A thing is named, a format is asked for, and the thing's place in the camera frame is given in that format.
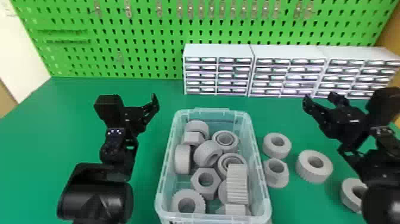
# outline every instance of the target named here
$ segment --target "green table surface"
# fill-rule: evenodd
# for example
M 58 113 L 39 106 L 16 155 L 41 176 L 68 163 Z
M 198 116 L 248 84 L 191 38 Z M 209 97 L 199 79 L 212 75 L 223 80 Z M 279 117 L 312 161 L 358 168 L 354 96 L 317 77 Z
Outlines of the green table surface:
M 246 111 L 252 118 L 258 148 L 263 136 L 280 132 L 292 141 L 284 159 L 290 170 L 286 188 L 269 188 L 273 222 L 365 223 L 340 202 L 345 178 L 355 172 L 336 152 L 339 142 L 326 138 L 314 119 L 302 111 L 300 98 L 247 98 L 183 95 L 183 82 L 138 79 L 52 78 L 15 110 L 0 120 L 0 223 L 65 223 L 56 217 L 57 202 L 72 170 L 79 162 L 98 163 L 105 125 L 93 109 L 100 94 L 119 94 L 125 105 L 142 105 L 151 93 L 160 101 L 160 112 L 139 136 L 130 184 L 135 207 L 129 223 L 159 223 L 154 197 L 172 118 L 177 110 L 219 107 Z M 318 99 L 324 105 L 329 103 Z M 366 101 L 352 101 L 364 108 Z M 374 147 L 374 141 L 362 146 Z M 303 181 L 295 172 L 298 154 L 314 149 L 334 165 L 320 185 Z M 262 160 L 267 157 L 261 153 Z

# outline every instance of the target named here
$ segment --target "green pegboard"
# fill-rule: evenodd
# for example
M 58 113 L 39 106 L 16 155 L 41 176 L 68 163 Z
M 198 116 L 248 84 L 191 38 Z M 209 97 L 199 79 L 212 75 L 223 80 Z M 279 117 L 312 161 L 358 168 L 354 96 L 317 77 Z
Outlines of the green pegboard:
M 398 0 L 11 2 L 52 76 L 182 79 L 185 43 L 372 46 Z

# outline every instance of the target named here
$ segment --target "transparent plastic bin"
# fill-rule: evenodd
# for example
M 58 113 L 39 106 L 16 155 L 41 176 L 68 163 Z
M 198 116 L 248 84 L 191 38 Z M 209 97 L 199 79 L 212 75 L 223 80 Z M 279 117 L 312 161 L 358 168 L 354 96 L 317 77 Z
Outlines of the transparent plastic bin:
M 206 210 L 207 214 L 171 211 L 171 199 L 175 192 L 180 189 L 191 188 L 191 176 L 177 175 L 174 167 L 175 147 L 180 143 L 185 124 L 190 120 L 202 120 L 207 123 L 210 127 L 210 135 L 218 130 L 230 130 L 239 137 L 239 154 L 248 163 L 252 216 L 214 214 L 215 210 L 222 206 L 218 198 L 215 198 L 214 201 L 207 201 L 210 205 L 208 206 L 210 209 Z M 196 167 L 193 167 L 190 174 L 193 174 L 195 169 Z M 242 111 L 232 111 L 224 108 L 196 108 L 194 110 L 178 111 L 173 118 L 154 207 L 163 224 L 271 223 L 271 201 L 250 116 Z

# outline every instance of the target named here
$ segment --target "white wall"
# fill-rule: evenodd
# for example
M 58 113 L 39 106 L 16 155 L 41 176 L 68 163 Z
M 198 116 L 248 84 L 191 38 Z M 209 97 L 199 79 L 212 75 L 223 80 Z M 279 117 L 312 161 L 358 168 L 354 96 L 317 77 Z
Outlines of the white wall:
M 18 103 L 50 78 L 8 0 L 0 0 L 0 79 Z

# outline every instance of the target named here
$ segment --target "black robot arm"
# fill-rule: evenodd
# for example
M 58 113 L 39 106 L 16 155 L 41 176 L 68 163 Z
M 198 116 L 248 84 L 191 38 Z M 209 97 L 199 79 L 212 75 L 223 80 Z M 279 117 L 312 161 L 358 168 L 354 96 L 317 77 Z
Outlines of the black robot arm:
M 138 150 L 137 137 L 160 110 L 157 97 L 141 107 L 125 107 L 118 95 L 100 95 L 95 110 L 107 126 L 99 156 L 102 164 L 79 163 L 58 203 L 57 216 L 74 224 L 126 223 L 133 191 L 127 183 Z
M 335 92 L 328 100 L 336 108 L 323 107 L 305 96 L 303 109 L 328 138 L 341 142 L 339 154 L 368 186 L 362 197 L 365 220 L 369 224 L 400 223 L 400 141 L 388 126 L 400 112 L 400 89 L 375 91 L 366 105 L 368 114 Z M 377 149 L 358 151 L 369 136 L 376 139 Z

